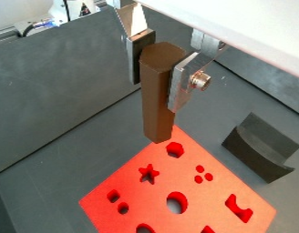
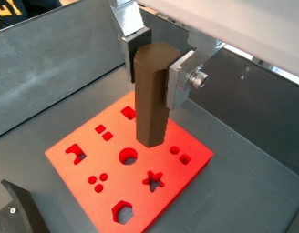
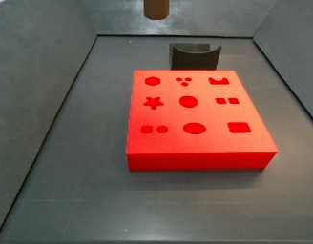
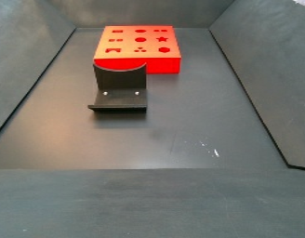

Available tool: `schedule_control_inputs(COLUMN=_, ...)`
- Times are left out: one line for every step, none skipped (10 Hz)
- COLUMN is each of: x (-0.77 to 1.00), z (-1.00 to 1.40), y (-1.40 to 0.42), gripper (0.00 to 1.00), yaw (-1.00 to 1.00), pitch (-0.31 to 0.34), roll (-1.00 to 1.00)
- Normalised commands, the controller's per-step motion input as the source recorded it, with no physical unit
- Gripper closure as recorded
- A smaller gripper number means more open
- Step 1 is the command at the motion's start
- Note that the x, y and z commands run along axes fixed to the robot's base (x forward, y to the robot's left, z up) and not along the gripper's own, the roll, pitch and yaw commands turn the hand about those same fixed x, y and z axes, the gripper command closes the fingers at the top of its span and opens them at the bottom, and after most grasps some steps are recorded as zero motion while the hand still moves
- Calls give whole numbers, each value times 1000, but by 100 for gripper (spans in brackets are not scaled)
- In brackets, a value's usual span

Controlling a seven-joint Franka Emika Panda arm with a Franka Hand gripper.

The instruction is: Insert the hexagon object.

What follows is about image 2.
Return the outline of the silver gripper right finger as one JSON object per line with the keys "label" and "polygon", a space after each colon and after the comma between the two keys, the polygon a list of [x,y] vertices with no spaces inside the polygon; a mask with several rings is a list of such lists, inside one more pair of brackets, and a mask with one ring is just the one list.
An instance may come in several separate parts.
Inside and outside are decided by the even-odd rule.
{"label": "silver gripper right finger", "polygon": [[173,110],[188,98],[189,90],[199,90],[207,83],[208,75],[201,71],[203,64],[224,47],[220,39],[196,29],[188,31],[187,44],[193,50],[185,52],[169,65],[165,104]]}

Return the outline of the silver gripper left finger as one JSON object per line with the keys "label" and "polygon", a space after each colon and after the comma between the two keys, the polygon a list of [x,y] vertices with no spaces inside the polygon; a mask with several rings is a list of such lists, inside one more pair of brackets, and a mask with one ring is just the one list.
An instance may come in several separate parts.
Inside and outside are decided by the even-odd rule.
{"label": "silver gripper left finger", "polygon": [[125,58],[129,82],[134,82],[133,57],[140,46],[152,42],[152,30],[143,24],[138,4],[133,0],[109,0],[116,19],[117,37]]}

